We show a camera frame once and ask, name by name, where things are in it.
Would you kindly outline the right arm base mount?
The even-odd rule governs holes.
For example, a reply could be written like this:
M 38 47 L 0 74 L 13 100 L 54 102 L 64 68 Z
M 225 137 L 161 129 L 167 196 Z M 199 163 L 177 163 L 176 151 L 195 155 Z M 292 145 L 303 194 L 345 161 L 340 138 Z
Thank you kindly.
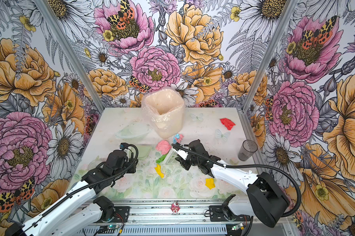
M 209 206 L 209 218 L 211 222 L 249 222 L 251 217 L 249 215 L 235 215 L 227 207 Z

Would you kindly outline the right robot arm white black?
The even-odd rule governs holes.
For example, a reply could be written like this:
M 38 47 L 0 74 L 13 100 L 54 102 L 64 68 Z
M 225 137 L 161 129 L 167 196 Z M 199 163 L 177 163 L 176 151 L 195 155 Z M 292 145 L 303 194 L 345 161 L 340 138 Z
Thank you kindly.
M 176 143 L 172 148 L 177 154 L 176 161 L 185 170 L 196 166 L 203 174 L 225 181 L 247 194 L 247 201 L 235 194 L 226 198 L 220 207 L 220 215 L 225 220 L 246 221 L 253 216 L 273 228 L 281 218 L 294 213 L 288 210 L 290 201 L 270 174 L 255 174 L 250 170 L 256 168 L 256 164 L 229 165 L 221 158 L 210 155 L 200 140 L 188 145 Z

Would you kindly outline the green plastic dustpan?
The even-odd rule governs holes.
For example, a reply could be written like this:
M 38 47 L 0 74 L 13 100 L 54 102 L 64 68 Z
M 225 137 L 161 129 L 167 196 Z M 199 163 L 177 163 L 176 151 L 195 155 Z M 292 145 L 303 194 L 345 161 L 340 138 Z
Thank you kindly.
M 152 146 L 150 145 L 136 145 L 138 149 L 138 159 L 142 160 L 149 156 Z

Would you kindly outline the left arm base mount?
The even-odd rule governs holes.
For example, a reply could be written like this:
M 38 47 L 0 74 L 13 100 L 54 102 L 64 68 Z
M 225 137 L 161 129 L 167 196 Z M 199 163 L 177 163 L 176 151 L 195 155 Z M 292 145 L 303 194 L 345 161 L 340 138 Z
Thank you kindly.
M 100 221 L 103 223 L 126 223 L 130 212 L 129 206 L 112 206 L 102 211 Z

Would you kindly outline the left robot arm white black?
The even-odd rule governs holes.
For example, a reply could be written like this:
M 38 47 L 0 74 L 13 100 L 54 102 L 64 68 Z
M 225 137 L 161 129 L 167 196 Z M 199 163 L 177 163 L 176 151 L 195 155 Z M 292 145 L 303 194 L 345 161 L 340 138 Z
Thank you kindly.
M 71 214 L 89 199 L 94 198 L 107 187 L 113 187 L 117 180 L 125 174 L 136 171 L 139 151 L 135 149 L 127 155 L 127 148 L 123 147 L 108 155 L 105 162 L 101 162 L 94 169 L 89 170 L 77 184 L 62 198 L 53 203 L 47 210 L 20 225 L 14 223 L 6 229 L 6 236 L 49 236 L 54 230 L 67 235 L 61 228 L 64 220 L 71 219 L 74 223 L 87 226 L 92 220 L 78 220 L 78 214 Z

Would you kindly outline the green hand brush white bristles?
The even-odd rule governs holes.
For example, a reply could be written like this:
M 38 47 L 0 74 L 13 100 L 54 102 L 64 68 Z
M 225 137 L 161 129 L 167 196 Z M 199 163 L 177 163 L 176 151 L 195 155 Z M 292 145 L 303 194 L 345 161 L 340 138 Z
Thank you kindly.
M 172 144 L 172 149 L 174 150 L 174 152 L 176 153 L 177 157 L 179 157 L 180 159 L 186 161 L 189 152 L 187 151 L 187 149 L 182 146 L 179 143 L 174 143 Z

